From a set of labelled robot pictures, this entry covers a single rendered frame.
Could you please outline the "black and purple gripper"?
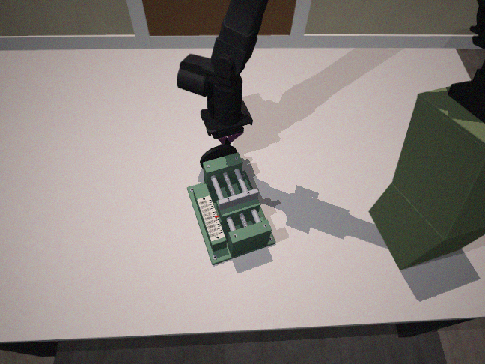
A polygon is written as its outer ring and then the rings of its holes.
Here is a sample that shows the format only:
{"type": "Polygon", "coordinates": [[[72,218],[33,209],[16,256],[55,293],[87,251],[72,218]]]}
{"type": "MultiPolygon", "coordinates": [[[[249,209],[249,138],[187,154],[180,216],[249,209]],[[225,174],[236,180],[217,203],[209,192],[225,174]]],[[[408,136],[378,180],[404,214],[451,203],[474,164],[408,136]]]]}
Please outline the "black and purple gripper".
{"type": "Polygon", "coordinates": [[[243,100],[242,104],[240,102],[238,106],[232,109],[221,108],[214,102],[214,119],[211,118],[208,109],[201,110],[201,118],[204,121],[208,136],[212,134],[213,138],[218,139],[222,145],[227,137],[231,143],[241,136],[244,132],[243,126],[253,123],[243,100]]]}

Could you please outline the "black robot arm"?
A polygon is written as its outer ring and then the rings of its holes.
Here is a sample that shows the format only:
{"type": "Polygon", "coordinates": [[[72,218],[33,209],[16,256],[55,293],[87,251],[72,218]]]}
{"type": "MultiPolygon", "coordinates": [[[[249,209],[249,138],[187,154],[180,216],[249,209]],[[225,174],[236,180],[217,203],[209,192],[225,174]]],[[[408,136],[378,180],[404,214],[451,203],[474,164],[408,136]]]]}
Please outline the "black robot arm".
{"type": "MultiPolygon", "coordinates": [[[[231,0],[211,58],[189,54],[180,62],[177,87],[207,96],[212,119],[214,102],[224,109],[242,104],[240,74],[254,51],[268,1],[231,0]]],[[[485,49],[485,0],[477,2],[477,25],[470,31],[478,35],[472,37],[473,44],[485,49]]],[[[485,60],[472,81],[451,84],[448,96],[485,123],[485,60]]]]}

